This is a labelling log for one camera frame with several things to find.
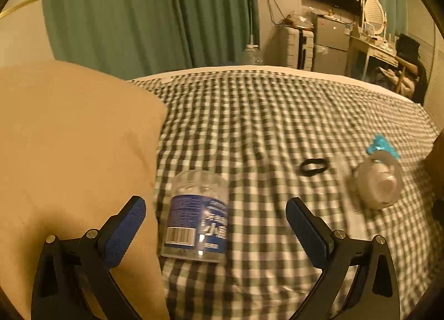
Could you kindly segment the clear water bottle blue label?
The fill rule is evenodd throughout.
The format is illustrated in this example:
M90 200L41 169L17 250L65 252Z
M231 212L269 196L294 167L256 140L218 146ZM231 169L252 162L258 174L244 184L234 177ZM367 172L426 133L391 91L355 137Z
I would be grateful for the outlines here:
M187 261L221 263L226 257L228 184L206 170L174 178L161 255Z

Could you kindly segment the cyan foil packet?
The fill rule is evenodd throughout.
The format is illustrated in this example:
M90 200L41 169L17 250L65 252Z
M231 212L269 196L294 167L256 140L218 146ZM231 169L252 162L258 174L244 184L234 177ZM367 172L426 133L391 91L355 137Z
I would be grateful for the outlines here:
M378 133L372 140L372 143L367 147L367 154L371 155L377 151L384 151L392 155L395 159L400 160L400 154L396 149L390 144L390 142L385 138L384 135Z

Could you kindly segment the yellow pillow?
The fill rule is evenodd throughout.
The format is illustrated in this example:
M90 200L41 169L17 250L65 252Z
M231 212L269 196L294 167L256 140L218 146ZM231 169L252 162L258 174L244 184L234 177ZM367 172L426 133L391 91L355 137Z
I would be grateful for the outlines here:
M47 236L101 227L134 195L147 215L112 275L143 319L167 319L153 207L166 118L155 94L63 61L1 69L1 290L31 316Z

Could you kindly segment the checkered bed sheet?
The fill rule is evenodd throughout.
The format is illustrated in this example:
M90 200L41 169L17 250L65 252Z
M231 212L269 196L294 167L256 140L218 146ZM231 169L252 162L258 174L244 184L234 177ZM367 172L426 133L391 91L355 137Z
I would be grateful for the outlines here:
M307 178L308 158L356 167L376 135L400 154L398 202L365 214L390 248L406 319L437 275L443 229L422 164L439 134L419 105L344 79L282 69L225 67L136 79L167 106L157 156L156 214L168 216L175 175L203 169L229 184L226 260L160 261L172 319L287 319L319 276L285 218L301 198L331 228L346 229L336 170Z

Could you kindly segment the brown cardboard box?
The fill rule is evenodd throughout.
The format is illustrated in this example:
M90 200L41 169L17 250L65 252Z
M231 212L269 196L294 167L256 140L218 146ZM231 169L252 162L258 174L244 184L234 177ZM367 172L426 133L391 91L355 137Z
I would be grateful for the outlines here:
M436 200L432 207L432 216L443 225L444 200L444 132L441 131L433 143L430 154L424 160L425 170L430 176Z

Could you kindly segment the white vanity desk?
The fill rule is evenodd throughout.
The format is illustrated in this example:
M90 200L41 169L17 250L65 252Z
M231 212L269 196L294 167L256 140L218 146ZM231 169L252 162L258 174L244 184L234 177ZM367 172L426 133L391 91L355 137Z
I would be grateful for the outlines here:
M361 81L364 81L365 76L367 75L370 58L375 58L392 67L398 67L399 65L395 55L381 49L380 47L372 45L365 40L350 36L349 50L345 67L346 76L351 77L352 70L357 67L357 60L360 53L365 54L364 66L360 77Z

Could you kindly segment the black chair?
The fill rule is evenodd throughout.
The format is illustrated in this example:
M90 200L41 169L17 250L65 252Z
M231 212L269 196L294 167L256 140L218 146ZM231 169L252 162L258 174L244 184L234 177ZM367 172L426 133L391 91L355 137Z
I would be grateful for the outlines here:
M418 41L405 34L401 34L396 43L397 56L408 63L406 68L418 78L412 100L417 104L424 105L428 81L425 66L419 58L419 47Z

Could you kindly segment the grey mini fridge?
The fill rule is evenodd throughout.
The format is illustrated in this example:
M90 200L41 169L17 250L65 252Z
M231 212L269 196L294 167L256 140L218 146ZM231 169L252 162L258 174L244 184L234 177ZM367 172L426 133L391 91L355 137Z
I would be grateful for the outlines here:
M344 75L350 42L346 23L312 13L315 48L313 71Z

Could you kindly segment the large clear water jug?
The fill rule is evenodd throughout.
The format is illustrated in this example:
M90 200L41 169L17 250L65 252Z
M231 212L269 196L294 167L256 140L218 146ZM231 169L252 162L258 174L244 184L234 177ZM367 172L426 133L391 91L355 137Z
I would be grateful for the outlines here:
M241 65L263 65L263 56L258 45L248 44L239 63Z

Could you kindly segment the oval vanity mirror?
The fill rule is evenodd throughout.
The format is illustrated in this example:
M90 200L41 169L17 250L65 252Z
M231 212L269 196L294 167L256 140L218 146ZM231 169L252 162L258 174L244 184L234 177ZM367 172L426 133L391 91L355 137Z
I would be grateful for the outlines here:
M366 0L363 14L363 31L366 36L376 37L385 33L387 26L386 12L379 0Z

